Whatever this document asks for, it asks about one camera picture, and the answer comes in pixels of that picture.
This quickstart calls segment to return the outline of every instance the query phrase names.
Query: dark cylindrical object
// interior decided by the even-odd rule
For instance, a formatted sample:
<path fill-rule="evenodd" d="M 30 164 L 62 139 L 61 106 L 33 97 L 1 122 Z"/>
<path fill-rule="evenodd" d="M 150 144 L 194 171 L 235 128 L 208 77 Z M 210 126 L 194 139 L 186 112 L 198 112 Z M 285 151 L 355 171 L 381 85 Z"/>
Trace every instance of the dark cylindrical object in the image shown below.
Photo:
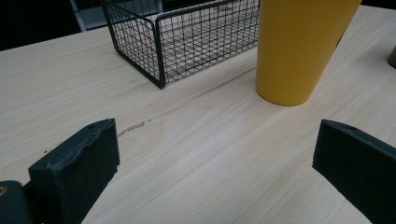
<path fill-rule="evenodd" d="M 390 66 L 396 68 L 396 46 L 388 57 L 388 63 Z"/>

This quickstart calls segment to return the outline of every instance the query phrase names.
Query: wire basket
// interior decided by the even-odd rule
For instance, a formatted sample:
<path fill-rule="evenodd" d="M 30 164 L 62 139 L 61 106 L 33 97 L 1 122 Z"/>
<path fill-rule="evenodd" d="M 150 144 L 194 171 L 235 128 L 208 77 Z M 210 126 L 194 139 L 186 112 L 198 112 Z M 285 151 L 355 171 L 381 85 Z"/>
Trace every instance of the wire basket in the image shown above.
<path fill-rule="evenodd" d="M 162 89 L 257 46 L 260 0 L 102 0 L 116 52 Z"/>

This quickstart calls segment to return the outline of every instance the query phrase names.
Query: table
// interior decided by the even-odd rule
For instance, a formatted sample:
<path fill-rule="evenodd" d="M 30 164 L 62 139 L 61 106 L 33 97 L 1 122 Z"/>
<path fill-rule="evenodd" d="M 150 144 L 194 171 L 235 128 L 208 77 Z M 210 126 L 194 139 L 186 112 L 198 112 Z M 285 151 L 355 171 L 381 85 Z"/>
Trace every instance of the table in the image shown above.
<path fill-rule="evenodd" d="M 107 28 L 2 51 L 0 179 L 115 118 L 119 171 L 84 223 L 369 223 L 311 164 L 322 119 L 396 146 L 395 36 L 396 11 L 360 7 L 298 106 L 255 92 L 255 49 L 162 91 Z"/>

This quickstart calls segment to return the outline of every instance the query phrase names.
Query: crack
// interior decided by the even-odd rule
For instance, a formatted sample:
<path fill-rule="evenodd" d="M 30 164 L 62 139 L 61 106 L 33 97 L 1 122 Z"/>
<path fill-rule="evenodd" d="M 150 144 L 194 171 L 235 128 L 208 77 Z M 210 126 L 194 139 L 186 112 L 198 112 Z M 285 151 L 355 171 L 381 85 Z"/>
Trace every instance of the crack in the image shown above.
<path fill-rule="evenodd" d="M 143 127 L 143 126 L 145 126 L 145 121 L 143 121 L 143 122 L 141 122 L 141 123 L 138 123 L 138 124 L 136 124 L 136 125 L 134 125 L 134 126 L 131 126 L 131 127 L 127 128 L 127 129 L 125 129 L 125 130 L 122 131 L 121 133 L 117 134 L 117 137 L 121 137 L 121 136 L 124 135 L 125 133 L 130 132 L 131 130 L 137 129 L 137 128 L 140 128 L 140 127 Z"/>

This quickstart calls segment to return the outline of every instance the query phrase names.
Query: yellow cup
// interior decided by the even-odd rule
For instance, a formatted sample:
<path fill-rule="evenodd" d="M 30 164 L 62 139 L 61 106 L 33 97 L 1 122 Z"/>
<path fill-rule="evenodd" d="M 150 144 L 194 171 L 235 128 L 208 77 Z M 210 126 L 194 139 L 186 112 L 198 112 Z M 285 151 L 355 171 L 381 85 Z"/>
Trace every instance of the yellow cup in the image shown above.
<path fill-rule="evenodd" d="M 361 0 L 261 0 L 257 93 L 278 105 L 308 100 Z"/>

